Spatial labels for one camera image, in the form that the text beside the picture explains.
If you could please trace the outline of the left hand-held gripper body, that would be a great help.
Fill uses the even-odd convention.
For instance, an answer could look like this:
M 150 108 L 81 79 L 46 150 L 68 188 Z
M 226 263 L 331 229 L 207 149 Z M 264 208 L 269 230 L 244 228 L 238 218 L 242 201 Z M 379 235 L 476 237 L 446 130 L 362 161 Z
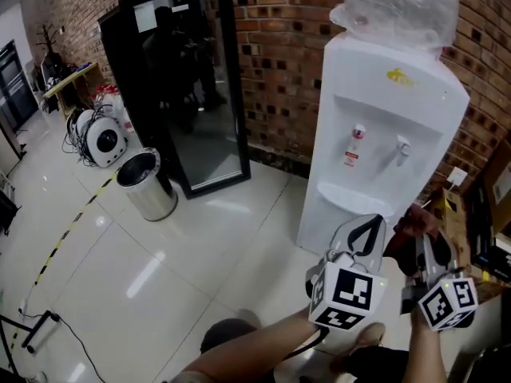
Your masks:
M 331 330 L 352 330 L 382 302 L 388 281 L 369 273 L 345 251 L 329 249 L 306 274 L 308 320 Z

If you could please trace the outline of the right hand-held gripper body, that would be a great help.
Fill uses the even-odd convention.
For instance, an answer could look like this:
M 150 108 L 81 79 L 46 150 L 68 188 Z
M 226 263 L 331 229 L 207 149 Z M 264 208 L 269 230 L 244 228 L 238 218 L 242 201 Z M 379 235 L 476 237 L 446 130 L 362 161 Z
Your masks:
M 478 308 L 475 284 L 460 274 L 443 274 L 414 281 L 402 290 L 401 314 L 418 308 L 433 331 L 459 328 Z

